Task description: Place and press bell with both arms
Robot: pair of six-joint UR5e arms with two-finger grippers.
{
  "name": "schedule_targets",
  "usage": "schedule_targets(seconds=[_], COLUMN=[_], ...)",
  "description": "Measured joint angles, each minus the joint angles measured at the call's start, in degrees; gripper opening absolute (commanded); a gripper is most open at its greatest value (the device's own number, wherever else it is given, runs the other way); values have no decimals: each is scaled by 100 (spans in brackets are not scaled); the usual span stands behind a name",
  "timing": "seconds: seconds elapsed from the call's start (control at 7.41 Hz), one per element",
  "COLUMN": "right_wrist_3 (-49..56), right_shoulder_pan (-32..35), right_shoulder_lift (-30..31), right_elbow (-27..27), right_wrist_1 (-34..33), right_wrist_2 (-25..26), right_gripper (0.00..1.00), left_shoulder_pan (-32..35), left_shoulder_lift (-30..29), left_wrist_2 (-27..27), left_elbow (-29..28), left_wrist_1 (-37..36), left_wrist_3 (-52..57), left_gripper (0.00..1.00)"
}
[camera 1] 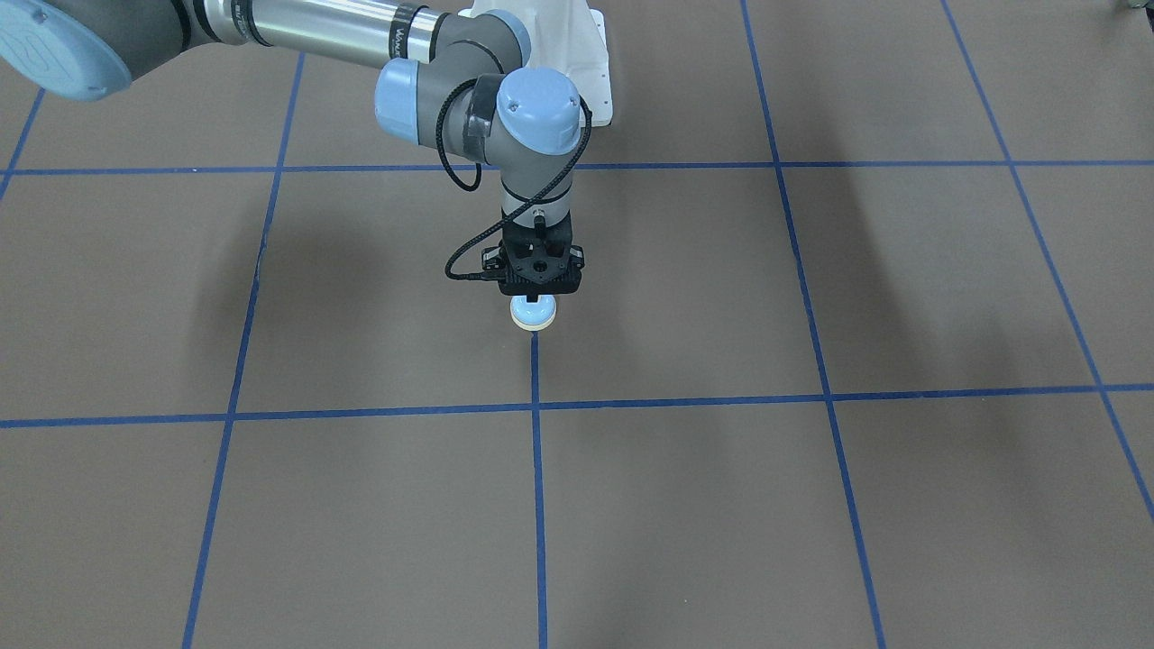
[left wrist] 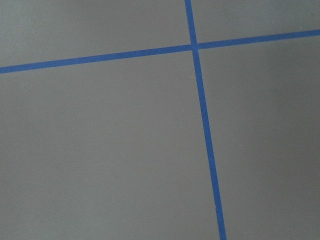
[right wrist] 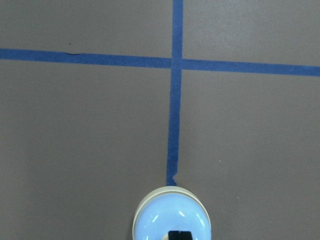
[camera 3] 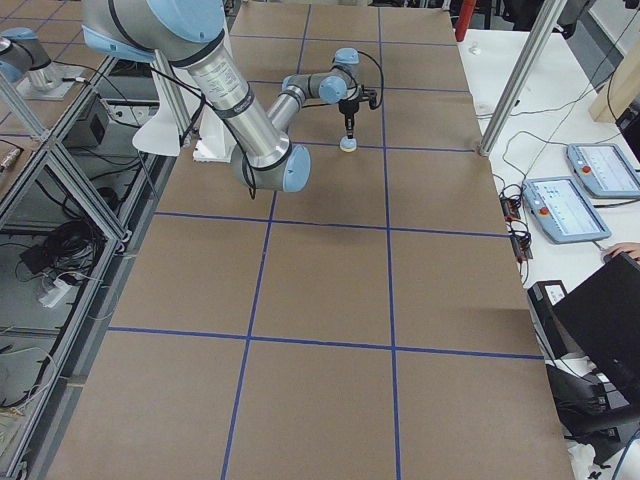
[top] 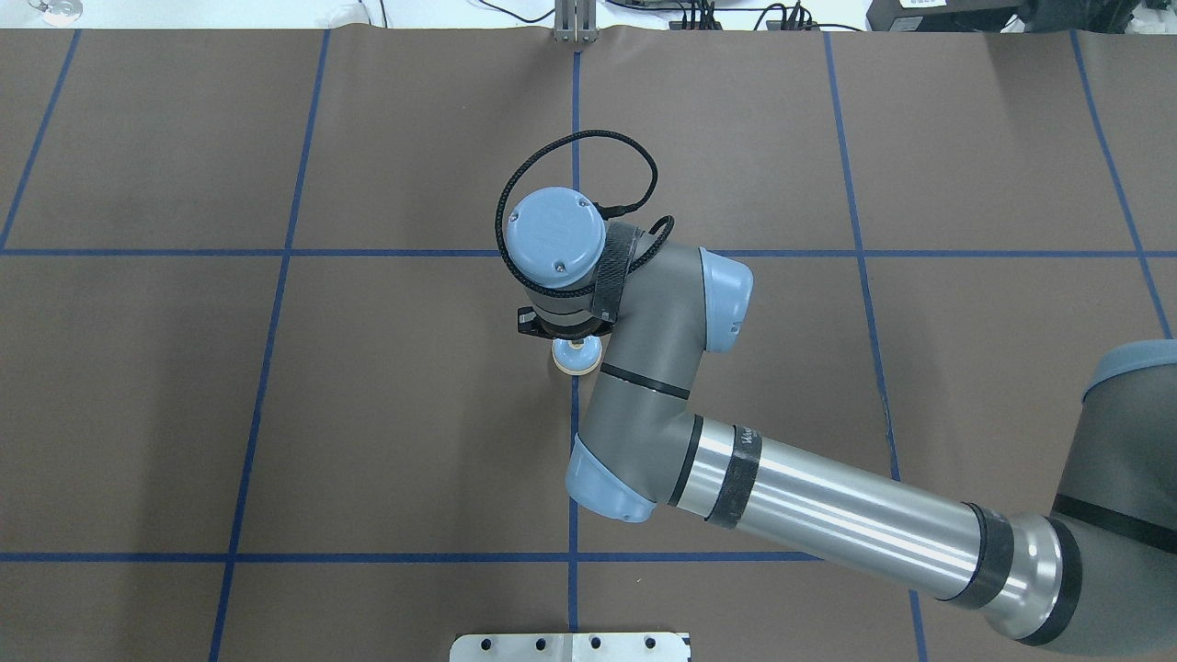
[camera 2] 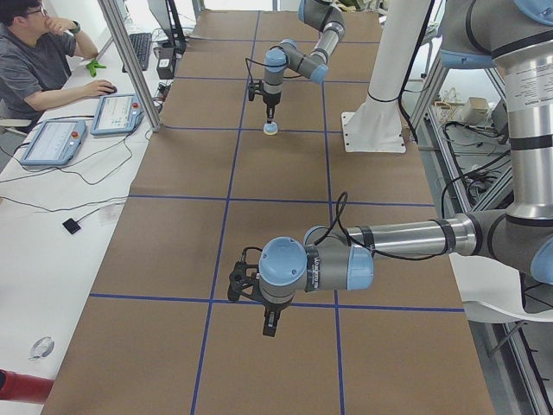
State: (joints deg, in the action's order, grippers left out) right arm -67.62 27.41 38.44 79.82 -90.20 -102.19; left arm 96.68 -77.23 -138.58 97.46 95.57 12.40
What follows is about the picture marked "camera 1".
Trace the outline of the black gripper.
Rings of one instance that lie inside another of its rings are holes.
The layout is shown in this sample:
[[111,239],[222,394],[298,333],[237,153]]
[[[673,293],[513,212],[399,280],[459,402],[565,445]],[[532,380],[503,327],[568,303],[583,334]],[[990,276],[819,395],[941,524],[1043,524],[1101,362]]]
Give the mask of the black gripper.
[[[565,216],[556,224],[537,227],[517,222],[505,224],[501,231],[501,247],[511,260],[544,259],[561,260],[572,254],[572,218]],[[525,301],[535,304],[539,293],[525,296]]]

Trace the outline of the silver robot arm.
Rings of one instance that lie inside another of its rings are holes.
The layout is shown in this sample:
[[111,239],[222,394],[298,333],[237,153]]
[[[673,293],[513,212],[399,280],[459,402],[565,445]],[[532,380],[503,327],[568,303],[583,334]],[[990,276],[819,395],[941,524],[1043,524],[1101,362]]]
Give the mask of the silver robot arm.
[[572,172],[592,112],[561,70],[530,66],[530,32],[514,13],[474,16],[396,1],[5,1],[3,59],[50,94],[93,102],[208,42],[295,50],[379,70],[379,127],[439,155],[499,169],[499,224],[479,271],[535,303],[580,288],[572,241]]

